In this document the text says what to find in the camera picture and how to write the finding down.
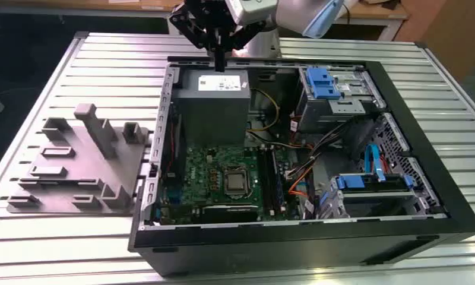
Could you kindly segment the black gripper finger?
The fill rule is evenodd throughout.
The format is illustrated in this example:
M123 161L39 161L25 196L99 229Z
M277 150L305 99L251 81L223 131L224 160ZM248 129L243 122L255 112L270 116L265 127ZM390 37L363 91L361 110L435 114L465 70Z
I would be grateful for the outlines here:
M246 25L238 31L231 31L228 27L220 29L220 72L226 71L226 54L232 50L240 50L260 31L262 24Z
M178 28L179 32L199 49L206 49L214 57L215 70L220 72L220 44L219 29L206 30L190 13L186 5L179 5L171 12L170 23Z

